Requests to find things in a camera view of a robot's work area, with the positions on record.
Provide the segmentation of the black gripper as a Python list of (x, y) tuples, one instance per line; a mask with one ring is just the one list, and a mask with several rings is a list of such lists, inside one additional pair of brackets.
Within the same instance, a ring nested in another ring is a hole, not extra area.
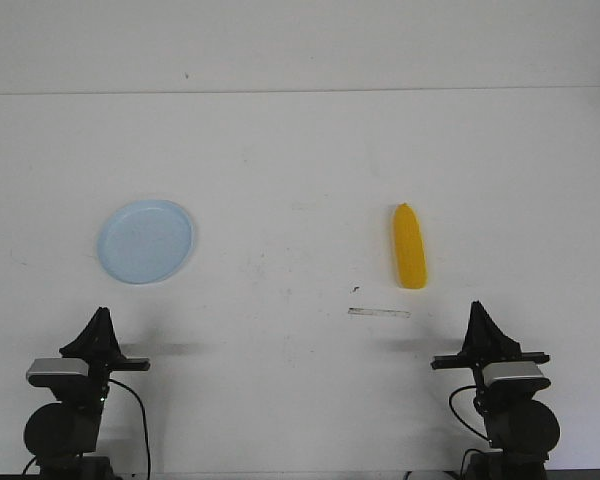
[[(489, 351), (490, 356), (497, 358), (470, 358), (479, 355), (481, 329), (485, 349)], [(523, 352), (521, 354), (520, 344), (503, 333), (479, 301), (471, 303), (461, 354), (434, 356), (430, 366), (433, 370), (470, 369), (476, 386), (482, 395), (505, 399), (523, 396), (533, 397), (538, 391), (525, 392), (509, 388), (489, 389), (484, 385), (482, 375), (484, 367), (491, 363), (516, 361), (532, 361), (539, 367), (550, 360), (550, 356), (543, 352)]]
[[(101, 347), (106, 357), (93, 356), (101, 317)], [(125, 357), (117, 340), (108, 307), (99, 307), (86, 327), (67, 345), (59, 349), (64, 358), (79, 358), (88, 365), (87, 379), (79, 387), (80, 400), (103, 400), (109, 393), (113, 372), (143, 372), (150, 369), (149, 358)]]

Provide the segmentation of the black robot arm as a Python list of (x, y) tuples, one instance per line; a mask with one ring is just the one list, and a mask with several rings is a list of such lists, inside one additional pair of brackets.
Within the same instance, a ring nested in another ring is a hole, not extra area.
[(86, 327), (54, 358), (36, 358), (26, 371), (27, 382), (47, 388), (55, 401), (38, 408), (23, 431), (33, 456), (21, 473), (39, 467), (40, 479), (117, 479), (111, 460), (96, 454), (105, 402), (110, 386), (129, 392), (138, 402), (146, 455), (146, 477), (152, 473), (146, 408), (137, 392), (115, 380), (115, 372), (146, 372), (147, 358), (122, 353), (110, 310), (98, 308)]
[[(461, 350), (435, 356), (434, 370), (469, 369), (474, 382), (452, 391), (448, 407), (469, 431), (484, 440), (489, 452), (468, 448), (454, 479), (545, 479), (545, 462), (560, 439), (554, 412), (534, 395), (551, 381), (540, 366), (550, 361), (542, 351), (525, 352), (493, 321), (482, 303), (471, 303)], [(473, 406), (485, 431), (479, 432), (462, 418), (455, 397), (473, 390)]]

